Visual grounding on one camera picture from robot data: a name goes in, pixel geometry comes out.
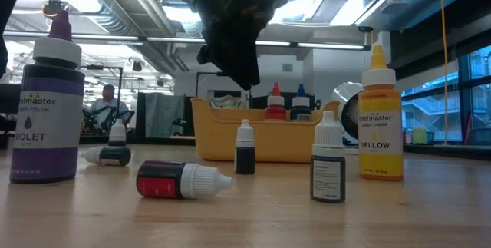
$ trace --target desk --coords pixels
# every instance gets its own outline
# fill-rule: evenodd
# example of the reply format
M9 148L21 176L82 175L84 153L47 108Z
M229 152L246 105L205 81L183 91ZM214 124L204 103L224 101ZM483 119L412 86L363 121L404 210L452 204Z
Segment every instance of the desk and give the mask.
M310 200L309 166L257 164L206 200L142 198L146 159L200 162L195 147L131 146L130 166L79 161L75 181L8 183L0 151L0 247L489 247L491 163L407 154L404 182L364 180L347 155L343 204Z

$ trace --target chefmaster logo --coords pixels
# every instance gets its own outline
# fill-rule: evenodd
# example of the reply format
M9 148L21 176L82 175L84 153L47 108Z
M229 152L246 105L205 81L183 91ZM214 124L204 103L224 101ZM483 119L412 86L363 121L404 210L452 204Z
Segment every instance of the chefmaster logo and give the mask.
M20 104L44 104L44 105L55 105L58 99L42 98L37 95L30 94L28 98L22 98Z

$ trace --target red bottle in basket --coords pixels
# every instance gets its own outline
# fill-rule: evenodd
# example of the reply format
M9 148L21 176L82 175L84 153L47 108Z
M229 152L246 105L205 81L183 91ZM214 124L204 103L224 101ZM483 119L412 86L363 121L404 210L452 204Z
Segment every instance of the red bottle in basket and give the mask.
M273 91L268 96L268 107L264 111L264 119L266 121L284 121L286 119L284 105L285 99L279 91L279 84L275 82Z

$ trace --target yellow plastic basket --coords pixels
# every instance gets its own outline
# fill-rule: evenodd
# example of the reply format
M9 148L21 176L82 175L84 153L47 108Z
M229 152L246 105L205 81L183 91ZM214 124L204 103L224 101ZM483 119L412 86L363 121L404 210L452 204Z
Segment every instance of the yellow plastic basket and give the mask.
M249 119L254 129L255 160L309 163L315 125L323 111L338 116L339 102L312 111L312 122L264 121L264 110L212 109L204 98L192 98L196 151L205 160L234 160L237 128Z

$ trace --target man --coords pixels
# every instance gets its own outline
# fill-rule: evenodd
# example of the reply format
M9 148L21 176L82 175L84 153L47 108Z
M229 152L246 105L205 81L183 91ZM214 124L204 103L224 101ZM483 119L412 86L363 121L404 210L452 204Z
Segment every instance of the man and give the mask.
M116 107L117 106L117 99L114 98L114 86L112 84L107 84L104 86L102 89L102 99L99 98L91 106L91 112L97 111L103 107L110 106L110 107ZM128 107L125 105L124 102L120 101L120 113L123 113L125 111L128 111ZM96 127L100 127L101 124L106 120L107 116L110 113L110 109L106 109L102 112L100 112L96 116L97 120L97 125ZM121 118L123 120L123 124L126 125L128 122L127 119L130 116L130 113L127 112L126 114L121 115Z

